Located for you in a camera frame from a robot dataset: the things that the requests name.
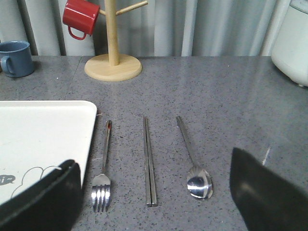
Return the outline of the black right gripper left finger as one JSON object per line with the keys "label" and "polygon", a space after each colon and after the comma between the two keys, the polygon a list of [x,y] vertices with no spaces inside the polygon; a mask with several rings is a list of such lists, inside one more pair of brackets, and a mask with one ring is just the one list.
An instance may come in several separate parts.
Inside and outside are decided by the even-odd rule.
{"label": "black right gripper left finger", "polygon": [[82,208],[79,164],[66,160],[0,206],[2,231],[69,231]]}

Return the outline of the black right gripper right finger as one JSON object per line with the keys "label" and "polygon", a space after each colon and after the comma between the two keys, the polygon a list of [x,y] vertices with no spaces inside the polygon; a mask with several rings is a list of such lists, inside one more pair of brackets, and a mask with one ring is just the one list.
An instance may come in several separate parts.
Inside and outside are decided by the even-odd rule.
{"label": "black right gripper right finger", "polygon": [[307,195],[239,148],[232,151],[230,190],[248,230],[308,229]]}

